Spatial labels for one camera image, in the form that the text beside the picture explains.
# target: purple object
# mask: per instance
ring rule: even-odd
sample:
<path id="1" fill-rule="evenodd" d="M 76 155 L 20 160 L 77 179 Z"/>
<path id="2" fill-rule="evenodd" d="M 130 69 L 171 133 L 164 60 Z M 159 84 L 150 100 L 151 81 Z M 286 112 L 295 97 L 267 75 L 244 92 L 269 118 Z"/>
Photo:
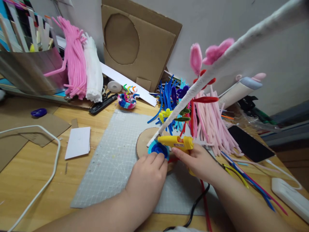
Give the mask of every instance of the purple object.
<path id="1" fill-rule="evenodd" d="M 189 86 L 187 85 L 184 86 L 183 89 L 178 89 L 177 90 L 178 98 L 182 99 L 186 95 L 188 90 L 189 90 Z"/>
<path id="2" fill-rule="evenodd" d="M 176 94 L 176 87 L 175 86 L 172 87 L 172 100 L 173 100 L 173 103 L 175 105 L 177 105 L 177 94 Z"/>
<path id="3" fill-rule="evenodd" d="M 40 108 L 31 112 L 31 115 L 37 118 L 43 117 L 47 114 L 47 110 L 45 108 Z"/>

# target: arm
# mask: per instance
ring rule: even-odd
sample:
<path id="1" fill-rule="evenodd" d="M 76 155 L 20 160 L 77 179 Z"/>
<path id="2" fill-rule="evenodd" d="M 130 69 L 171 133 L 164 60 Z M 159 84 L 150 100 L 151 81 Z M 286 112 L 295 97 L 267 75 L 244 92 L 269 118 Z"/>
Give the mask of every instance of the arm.
<path id="1" fill-rule="evenodd" d="M 237 231 L 293 231 L 266 204 L 221 168 L 210 154 L 194 145 L 191 156 L 177 148 L 175 155 L 200 179 L 211 184 Z"/>
<path id="2" fill-rule="evenodd" d="M 166 173 L 167 160 L 162 153 L 144 155 L 134 165 L 121 193 L 59 218 L 36 232 L 134 231 L 157 205 Z"/>

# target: power strip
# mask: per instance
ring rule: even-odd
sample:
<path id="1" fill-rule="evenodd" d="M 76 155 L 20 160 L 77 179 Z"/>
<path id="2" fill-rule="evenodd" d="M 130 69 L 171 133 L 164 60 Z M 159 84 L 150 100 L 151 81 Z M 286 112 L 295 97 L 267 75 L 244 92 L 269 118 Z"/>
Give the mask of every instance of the power strip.
<path id="1" fill-rule="evenodd" d="M 271 189 L 283 202 L 309 223 L 309 200 L 280 178 L 271 179 Z"/>

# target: wooden desk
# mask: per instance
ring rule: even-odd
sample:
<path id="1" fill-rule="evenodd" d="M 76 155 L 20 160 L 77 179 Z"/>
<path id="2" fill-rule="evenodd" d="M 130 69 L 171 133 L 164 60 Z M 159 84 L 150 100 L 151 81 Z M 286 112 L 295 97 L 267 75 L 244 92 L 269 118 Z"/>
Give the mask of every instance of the wooden desk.
<path id="1" fill-rule="evenodd" d="M 33 231 L 61 216 L 78 210 L 70 208 L 70 203 L 116 107 L 119 108 L 119 106 L 115 106 L 112 103 L 96 116 L 91 116 L 86 110 L 68 106 L 61 106 L 54 113 L 54 115 L 64 119 L 68 123 L 70 123 L 72 119 L 77 118 L 79 127 L 91 127 L 90 153 L 87 156 L 69 160 L 67 174 L 65 175 L 65 166 L 67 162 L 64 160 L 64 156 L 70 129 L 59 136 L 62 140 L 56 175 L 51 184 L 15 228 L 15 231 Z M 153 116 L 158 112 L 158 107 L 154 108 L 143 101 L 138 101 L 133 111 L 135 113 Z M 52 173 L 56 149 L 56 142 L 52 142 L 44 148 L 32 142 L 28 142 L 0 173 L 0 204 L 2 202 L 0 205 L 0 230 L 8 230 L 16 222 L 33 197 L 46 183 Z M 219 157 L 218 160 L 226 163 L 222 157 Z M 278 158 L 272 158 L 271 160 L 273 163 L 289 172 Z M 271 192 L 271 177 L 269 175 L 285 179 L 291 185 L 294 184 L 293 181 L 287 180 L 284 174 L 271 173 L 264 170 L 261 171 L 254 166 L 242 166 L 242 169 L 266 191 L 272 194 L 272 196 L 285 208 L 289 216 L 284 215 L 274 204 L 278 214 L 291 226 L 299 231 L 309 230 L 309 225 Z M 261 199 L 261 204 L 265 204 L 261 195 L 251 187 L 250 189 Z M 309 199 L 307 191 L 303 189 L 300 193 Z M 188 215 L 152 214 L 152 216 L 139 228 L 139 231 L 162 231 L 169 226 L 184 225 L 188 218 Z M 211 218 L 211 225 L 213 231 L 234 231 L 230 220 L 225 214 Z M 202 216 L 194 216 L 190 227 L 205 231 L 205 218 Z"/>

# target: bundle of pink pipe cleaners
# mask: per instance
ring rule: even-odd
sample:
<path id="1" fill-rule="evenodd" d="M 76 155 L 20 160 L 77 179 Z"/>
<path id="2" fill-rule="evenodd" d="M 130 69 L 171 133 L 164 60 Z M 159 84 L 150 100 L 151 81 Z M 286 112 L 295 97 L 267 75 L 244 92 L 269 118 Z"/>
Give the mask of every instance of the bundle of pink pipe cleaners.
<path id="1" fill-rule="evenodd" d="M 56 24 L 62 29 L 67 42 L 64 51 L 64 65 L 68 62 L 68 78 L 69 84 L 65 84 L 68 89 L 65 91 L 70 97 L 78 95 L 78 99 L 83 100 L 87 90 L 87 73 L 86 61 L 82 43 L 87 38 L 82 37 L 83 30 L 71 25 L 69 20 L 58 16 L 57 20 L 52 18 Z"/>
<path id="2" fill-rule="evenodd" d="M 218 97 L 217 92 L 213 92 L 212 85 L 211 93 L 206 94 L 207 97 Z M 205 97 L 201 91 L 196 98 Z M 221 118 L 221 111 L 218 102 L 200 103 L 194 102 L 199 124 L 197 124 L 196 112 L 193 112 L 193 138 L 200 136 L 202 141 L 206 141 L 208 146 L 212 146 L 213 153 L 218 156 L 220 151 L 226 154 L 237 153 L 241 154 L 241 150 L 226 128 L 225 122 Z"/>

